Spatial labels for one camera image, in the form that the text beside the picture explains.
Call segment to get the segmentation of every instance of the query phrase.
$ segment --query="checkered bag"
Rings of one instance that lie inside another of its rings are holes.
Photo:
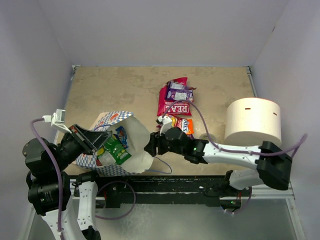
[[[81,154],[76,159],[75,163],[80,167],[97,171],[99,175],[102,177],[126,176],[126,175],[135,174],[135,171],[133,171],[135,167],[133,167],[133,165],[136,165],[136,166],[141,165],[142,163],[140,161],[140,158],[141,158],[140,156],[142,156],[142,158],[144,159],[143,165],[146,165],[144,167],[146,167],[145,169],[148,169],[147,167],[151,166],[153,159],[151,156],[150,157],[148,156],[148,153],[142,152],[141,146],[139,146],[139,144],[137,143],[138,141],[134,141],[135,139],[139,140],[141,138],[140,136],[141,132],[139,131],[138,136],[135,136],[137,134],[137,131],[134,130],[134,129],[137,129],[137,126],[139,128],[139,124],[141,127],[140,130],[142,131],[142,133],[148,136],[149,132],[134,117],[134,114],[132,112],[111,111],[111,112],[105,112],[103,114],[100,114],[97,118],[97,121],[95,121],[95,124],[93,125],[93,127],[91,127],[91,129],[94,131],[106,131],[106,130],[112,131],[118,128],[119,126],[124,126],[124,129],[127,133],[128,144],[129,144],[129,148],[127,148],[127,150],[132,155],[132,157],[129,158],[121,166],[116,163],[108,166],[98,166],[96,164],[97,153],[94,153],[93,155]],[[137,173],[142,172],[141,167],[140,169],[139,167],[137,167],[136,169],[137,169]]]

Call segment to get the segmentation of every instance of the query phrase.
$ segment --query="blue and white checkered pattern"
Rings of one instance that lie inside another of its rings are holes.
[[[134,114],[129,111],[111,111],[108,112],[105,116],[103,116],[97,124],[94,126],[93,129],[96,129],[98,126],[102,125],[114,125],[117,124],[124,119],[133,116]],[[97,131],[105,131],[109,128],[109,126],[103,126],[97,129]],[[117,164],[109,165],[109,166],[97,166],[97,154],[94,155],[80,155],[76,160],[76,164],[80,167],[96,170],[100,176],[103,177],[112,177],[112,176],[126,176],[132,175],[134,173],[127,172],[121,166]]]

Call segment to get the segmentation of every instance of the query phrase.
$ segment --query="paper bag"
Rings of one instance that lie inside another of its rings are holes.
[[[122,126],[127,134],[128,148],[125,150],[131,154],[131,157],[121,165],[112,164],[109,166],[98,166],[97,154],[80,155],[75,163],[83,168],[95,170],[102,177],[125,176],[137,173],[143,173],[151,167],[153,157],[144,151],[144,147],[150,139],[150,132],[146,127],[135,118],[129,111],[112,111],[101,113],[96,119],[92,130],[112,131],[116,134],[116,129]]]

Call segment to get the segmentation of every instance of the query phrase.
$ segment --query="blue snack package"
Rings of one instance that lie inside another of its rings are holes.
[[[128,148],[128,143],[127,143],[127,133],[126,130],[123,126],[120,126],[116,129],[116,133],[117,133],[117,138],[119,139],[119,141],[121,142],[121,144],[123,145],[124,149]]]

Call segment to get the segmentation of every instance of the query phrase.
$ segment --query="candy wrapper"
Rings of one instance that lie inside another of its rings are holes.
[[[164,114],[165,111],[169,108],[169,106],[174,102],[172,100],[165,99],[165,97],[167,95],[168,85],[170,83],[177,83],[177,84],[181,84],[183,86],[187,86],[187,80],[188,80],[188,78],[186,76],[180,77],[177,79],[173,79],[173,80],[167,82],[163,88],[161,88],[161,90],[159,92],[157,116]],[[191,116],[190,105],[187,102],[177,102],[171,107],[171,109],[168,111],[168,114],[171,114],[171,115],[178,115],[179,114],[179,115]]]
[[[172,120],[172,127],[178,127],[180,128],[185,134],[191,135],[194,134],[194,123],[192,122],[192,119],[185,119],[178,116],[173,116],[170,114],[166,114],[169,118]]]
[[[176,100],[188,100],[190,102],[194,101],[195,87],[185,86],[180,83],[170,81],[167,87],[165,100],[176,101]]]

